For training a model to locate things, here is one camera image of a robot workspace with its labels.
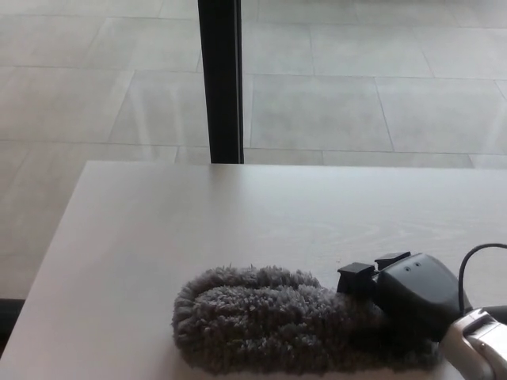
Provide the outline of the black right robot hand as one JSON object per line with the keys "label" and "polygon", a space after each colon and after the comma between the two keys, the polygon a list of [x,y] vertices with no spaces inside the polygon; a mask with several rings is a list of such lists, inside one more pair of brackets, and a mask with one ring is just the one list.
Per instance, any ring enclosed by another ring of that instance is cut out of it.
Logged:
{"label": "black right robot hand", "polygon": [[374,264],[353,262],[337,272],[337,292],[369,299],[395,324],[440,342],[462,316],[459,281],[442,262],[424,253],[389,253]]}

